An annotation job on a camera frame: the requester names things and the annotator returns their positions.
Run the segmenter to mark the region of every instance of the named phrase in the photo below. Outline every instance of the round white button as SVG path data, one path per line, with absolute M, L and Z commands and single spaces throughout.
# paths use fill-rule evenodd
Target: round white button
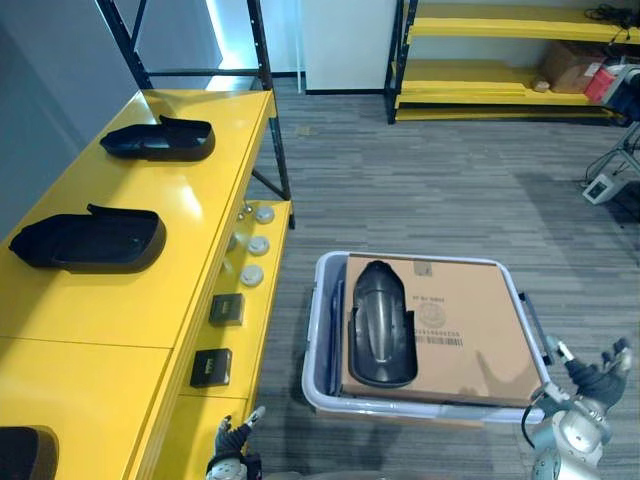
M 273 208 L 267 206 L 259 207 L 256 210 L 256 222 L 261 224 L 271 223 L 273 218 L 276 216 L 276 213 L 273 211 Z
M 247 287 L 255 287 L 263 278 L 264 273 L 258 265 L 247 265 L 240 274 L 240 281 Z
M 251 237 L 247 250 L 252 255 L 264 255 L 269 251 L 269 239 L 267 237 Z

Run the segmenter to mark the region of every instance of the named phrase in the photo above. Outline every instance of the black device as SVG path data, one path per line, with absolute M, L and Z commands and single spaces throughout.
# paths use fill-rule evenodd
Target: black device
M 215 348 L 198 350 L 191 370 L 192 387 L 216 387 L 228 385 L 231 379 L 231 350 Z
M 213 297 L 209 323 L 214 326 L 242 325 L 244 297 L 241 293 L 225 293 Z
M 349 373 L 360 383 L 399 388 L 416 378 L 413 312 L 407 312 L 404 285 L 388 263 L 370 262 L 358 277 L 348 333 Z
M 53 480 L 57 466 L 57 439 L 51 430 L 0 427 L 0 478 Z
M 215 143 L 209 122 L 164 115 L 157 125 L 129 125 L 100 140 L 100 145 L 116 157 L 169 161 L 202 160 L 213 152 Z
M 87 210 L 24 227 L 9 249 L 32 267 L 75 273 L 139 272 L 162 252 L 166 228 L 157 213 L 91 204 Z

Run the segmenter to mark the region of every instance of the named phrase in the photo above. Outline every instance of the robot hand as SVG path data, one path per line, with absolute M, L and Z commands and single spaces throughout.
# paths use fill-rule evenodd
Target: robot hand
M 231 429 L 231 415 L 222 419 L 214 441 L 214 455 L 207 465 L 207 479 L 247 478 L 247 469 L 243 465 L 245 457 L 242 454 L 242 449 L 254 425 L 264 416 L 265 411 L 264 407 L 258 407 L 245 423 L 233 430 Z
M 613 353 L 612 357 L 608 351 L 602 352 L 602 370 L 576 358 L 567 359 L 565 363 L 571 380 L 578 387 L 578 395 L 599 402 L 605 412 L 622 398 L 631 369 L 631 349 L 626 339 L 613 344 Z

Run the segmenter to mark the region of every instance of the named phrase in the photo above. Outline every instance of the gray storage bin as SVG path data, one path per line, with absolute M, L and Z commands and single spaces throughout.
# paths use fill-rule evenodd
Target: gray storage bin
M 404 417 L 416 419 L 466 420 L 494 423 L 519 423 L 524 409 L 514 407 L 494 407 L 484 405 L 439 404 L 394 401 L 389 399 L 338 397 L 328 394 L 327 373 L 330 365 L 330 308 L 333 290 L 340 271 L 345 267 L 349 252 L 329 252 L 316 263 L 315 289 L 311 302 L 309 330 L 307 333 L 307 351 L 302 370 L 302 390 L 305 397 L 319 411 L 340 414 L 365 414 L 372 417 Z M 522 324 L 525 338 L 531 349 L 536 369 L 543 382 L 549 381 L 549 374 L 533 338 L 529 322 L 518 298 L 517 291 L 509 271 L 500 263 L 477 258 L 428 257 L 416 256 L 433 261 L 458 261 L 496 265 L 503 273 L 507 288 L 512 297 Z M 533 409 L 528 423 L 539 423 L 543 414 Z

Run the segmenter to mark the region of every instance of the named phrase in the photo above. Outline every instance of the brown box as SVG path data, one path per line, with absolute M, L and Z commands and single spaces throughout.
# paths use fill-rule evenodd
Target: brown box
M 358 277 L 389 264 L 414 312 L 417 376 L 400 388 L 364 385 L 349 372 L 348 325 Z M 347 260 L 342 349 L 346 394 L 417 401 L 526 406 L 541 385 L 533 355 L 497 265 L 351 254 Z
M 540 73 L 556 93 L 582 93 L 605 60 L 602 48 L 590 43 L 553 41 Z

